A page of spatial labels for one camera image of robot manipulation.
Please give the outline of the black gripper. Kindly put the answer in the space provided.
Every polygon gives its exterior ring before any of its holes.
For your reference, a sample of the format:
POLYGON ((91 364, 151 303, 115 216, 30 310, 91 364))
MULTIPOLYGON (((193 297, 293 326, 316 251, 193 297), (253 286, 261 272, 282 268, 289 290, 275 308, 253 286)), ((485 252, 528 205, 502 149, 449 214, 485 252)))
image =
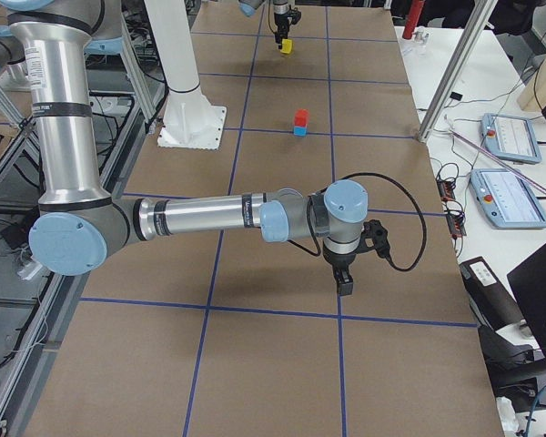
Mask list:
POLYGON ((356 259, 354 252, 348 254, 339 254, 331 250, 324 250, 324 260, 332 267, 332 274, 337 284, 337 294, 339 296, 349 296, 354 290, 354 279, 349 273, 349 266, 356 259))
POLYGON ((274 23, 275 23, 275 41, 278 45, 278 48, 283 46, 283 35, 287 35, 290 27, 290 17, 289 13, 284 14, 274 14, 274 23))

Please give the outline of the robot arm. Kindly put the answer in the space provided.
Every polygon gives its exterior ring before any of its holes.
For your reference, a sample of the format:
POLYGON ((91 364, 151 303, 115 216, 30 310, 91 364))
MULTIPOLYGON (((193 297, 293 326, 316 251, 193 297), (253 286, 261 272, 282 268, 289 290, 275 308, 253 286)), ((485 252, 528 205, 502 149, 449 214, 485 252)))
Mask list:
POLYGON ((342 179, 310 195, 291 188, 222 197, 130 197, 126 182, 101 174, 86 55, 124 54, 128 42, 117 1, 6 1, 8 26, 22 44, 40 145, 45 190, 28 241, 37 262, 64 276, 99 268, 124 247, 157 237, 258 229, 267 242, 312 238, 333 270, 337 292, 354 281, 368 194, 342 179))
MULTIPOLYGON (((253 16, 257 10, 265 3, 264 0, 239 0, 238 6, 240 11, 246 16, 253 16)), ((273 19, 275 26, 269 25, 269 30, 272 32, 275 42, 280 51, 288 47, 289 29, 300 19, 300 12, 294 9, 289 1, 273 0, 268 1, 268 6, 273 6, 273 19)))

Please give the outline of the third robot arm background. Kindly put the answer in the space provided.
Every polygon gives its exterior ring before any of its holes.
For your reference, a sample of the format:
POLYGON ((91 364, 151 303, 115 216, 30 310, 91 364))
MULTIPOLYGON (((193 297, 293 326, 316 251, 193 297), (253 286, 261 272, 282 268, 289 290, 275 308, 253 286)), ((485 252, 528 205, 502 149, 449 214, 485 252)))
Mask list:
POLYGON ((8 25, 0 25, 0 72, 5 70, 14 81, 25 81, 25 49, 8 25))

